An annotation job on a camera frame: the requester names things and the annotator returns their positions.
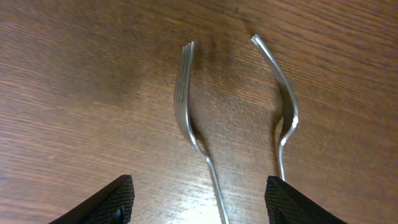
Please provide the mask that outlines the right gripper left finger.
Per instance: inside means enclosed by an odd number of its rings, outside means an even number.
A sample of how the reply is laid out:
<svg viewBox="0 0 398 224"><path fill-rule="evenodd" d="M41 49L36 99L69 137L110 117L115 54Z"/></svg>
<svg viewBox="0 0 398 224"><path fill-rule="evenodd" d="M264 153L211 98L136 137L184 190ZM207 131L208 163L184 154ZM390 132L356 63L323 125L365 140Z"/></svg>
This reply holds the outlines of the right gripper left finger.
<svg viewBox="0 0 398 224"><path fill-rule="evenodd" d="M134 205L131 175L121 175L50 224L127 224Z"/></svg>

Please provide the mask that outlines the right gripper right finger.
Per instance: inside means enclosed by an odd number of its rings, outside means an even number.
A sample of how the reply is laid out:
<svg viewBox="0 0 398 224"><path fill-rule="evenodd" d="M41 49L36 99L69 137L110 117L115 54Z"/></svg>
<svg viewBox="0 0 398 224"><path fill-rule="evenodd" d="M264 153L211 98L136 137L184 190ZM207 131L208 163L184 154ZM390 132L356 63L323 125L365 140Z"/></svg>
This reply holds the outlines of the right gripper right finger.
<svg viewBox="0 0 398 224"><path fill-rule="evenodd" d="M277 176L264 194L270 224L346 224Z"/></svg>

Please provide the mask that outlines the metal fork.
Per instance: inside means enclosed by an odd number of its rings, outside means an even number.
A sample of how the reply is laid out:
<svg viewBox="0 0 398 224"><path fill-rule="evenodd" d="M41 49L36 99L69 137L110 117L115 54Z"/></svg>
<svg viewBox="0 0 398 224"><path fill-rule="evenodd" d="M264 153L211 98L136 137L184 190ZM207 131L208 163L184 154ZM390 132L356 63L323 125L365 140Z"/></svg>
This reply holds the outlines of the metal fork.
<svg viewBox="0 0 398 224"><path fill-rule="evenodd" d="M192 128L192 122L190 119L190 104L189 104L190 80L193 70L194 50L195 50L194 41L187 43L182 48L180 65L178 68L177 79L175 82L175 93L174 93L175 119L177 121L179 130L181 131L185 139L205 158L205 162L208 165L208 169L212 178L213 188L215 191L215 197L218 204L221 222L222 224L229 224L229 217L213 160L210 156L210 153L206 152L205 149L199 145L197 138L194 134Z"/></svg>
<svg viewBox="0 0 398 224"><path fill-rule="evenodd" d="M282 130L280 132L277 142L276 152L277 164L279 166L279 176L283 181L286 181L284 169L284 146L286 145L289 137L291 137L293 132L296 130L299 123L299 109L297 99L287 77L283 73L281 67L279 66L276 59L273 57L271 51L267 48L261 37L258 34L254 34L251 37L251 40L254 45L260 50L268 66L272 70L279 86L282 98L283 123Z"/></svg>

